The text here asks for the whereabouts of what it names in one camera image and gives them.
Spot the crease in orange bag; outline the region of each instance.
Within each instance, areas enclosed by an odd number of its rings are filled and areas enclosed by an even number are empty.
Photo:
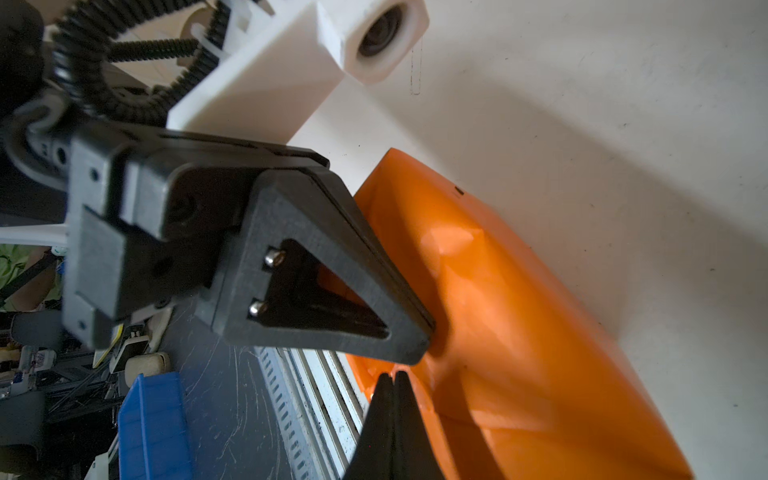
[[[491,209],[397,150],[355,200],[437,327],[418,365],[349,362],[369,399],[409,373],[446,478],[692,478],[623,353]]]

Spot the orange package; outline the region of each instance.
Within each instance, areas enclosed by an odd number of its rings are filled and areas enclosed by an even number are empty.
[[[693,478],[624,354],[487,206],[397,150],[355,200],[437,328],[409,373],[448,479]]]

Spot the white plastic bracket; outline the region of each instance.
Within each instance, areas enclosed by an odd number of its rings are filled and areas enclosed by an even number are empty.
[[[423,0],[229,0],[219,66],[168,115],[173,130],[285,144],[349,74],[389,75],[429,25]],[[377,55],[360,43],[399,6],[394,39]]]

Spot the blue container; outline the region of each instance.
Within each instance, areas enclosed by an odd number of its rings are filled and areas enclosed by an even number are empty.
[[[179,374],[136,378],[118,413],[120,480],[191,480]]]

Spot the scratched black surface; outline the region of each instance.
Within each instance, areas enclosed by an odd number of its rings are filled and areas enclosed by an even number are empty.
[[[188,300],[176,306],[161,351],[184,389],[195,478],[293,477],[253,348],[221,341]]]

